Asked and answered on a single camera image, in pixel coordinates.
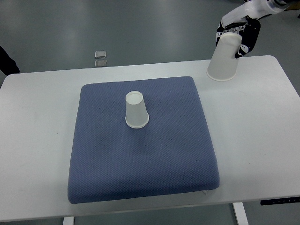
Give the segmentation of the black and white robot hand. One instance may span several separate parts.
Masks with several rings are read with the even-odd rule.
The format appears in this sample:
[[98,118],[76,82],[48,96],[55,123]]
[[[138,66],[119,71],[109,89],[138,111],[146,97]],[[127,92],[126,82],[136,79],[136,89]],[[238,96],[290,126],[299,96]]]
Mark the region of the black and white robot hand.
[[275,12],[271,0],[250,0],[224,15],[216,31],[216,44],[226,33],[241,36],[241,44],[235,58],[251,52],[257,42],[261,24],[259,19]]

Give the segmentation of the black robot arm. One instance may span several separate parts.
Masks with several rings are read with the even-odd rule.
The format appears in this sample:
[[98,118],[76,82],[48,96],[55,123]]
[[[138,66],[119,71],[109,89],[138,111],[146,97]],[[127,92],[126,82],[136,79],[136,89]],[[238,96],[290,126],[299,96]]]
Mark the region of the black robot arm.
[[289,6],[293,3],[298,3],[300,0],[274,0],[274,2],[280,6]]

